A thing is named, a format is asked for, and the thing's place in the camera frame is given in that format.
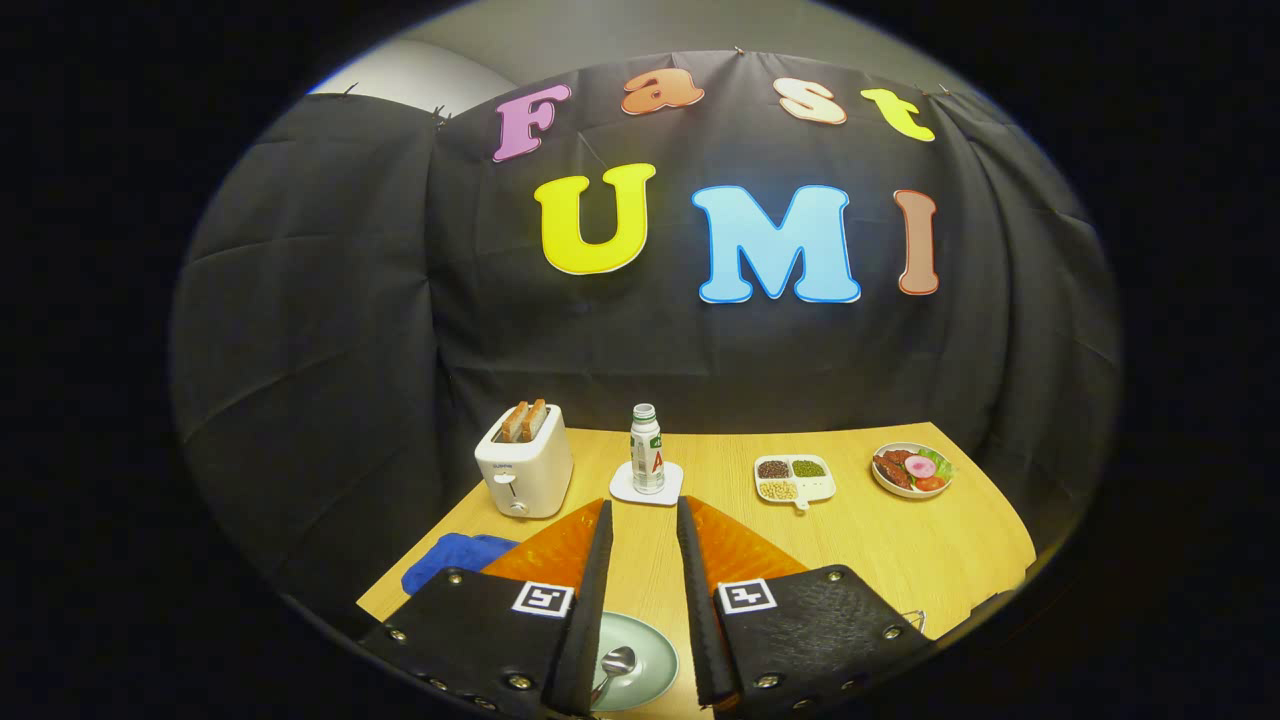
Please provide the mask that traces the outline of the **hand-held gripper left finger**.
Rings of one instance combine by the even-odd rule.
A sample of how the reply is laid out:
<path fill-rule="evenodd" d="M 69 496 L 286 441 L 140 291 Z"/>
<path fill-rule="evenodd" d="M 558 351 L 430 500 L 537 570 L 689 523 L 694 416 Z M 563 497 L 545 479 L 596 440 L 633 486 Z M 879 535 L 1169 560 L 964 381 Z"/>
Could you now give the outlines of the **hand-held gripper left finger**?
<path fill-rule="evenodd" d="M 557 577 L 444 568 L 360 648 L 443 717 L 586 717 L 612 542 L 612 503 L 595 500 L 515 547 L 558 560 Z"/>

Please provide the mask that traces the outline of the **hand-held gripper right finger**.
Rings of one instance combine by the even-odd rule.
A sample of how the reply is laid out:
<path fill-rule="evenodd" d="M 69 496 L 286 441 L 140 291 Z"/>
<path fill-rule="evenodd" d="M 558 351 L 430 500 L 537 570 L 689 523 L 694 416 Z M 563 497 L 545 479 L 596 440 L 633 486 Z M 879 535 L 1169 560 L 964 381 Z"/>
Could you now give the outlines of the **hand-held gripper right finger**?
<path fill-rule="evenodd" d="M 684 496 L 677 537 L 698 702 L 717 719 L 835 719 L 933 643 L 852 569 L 808 569 Z"/>

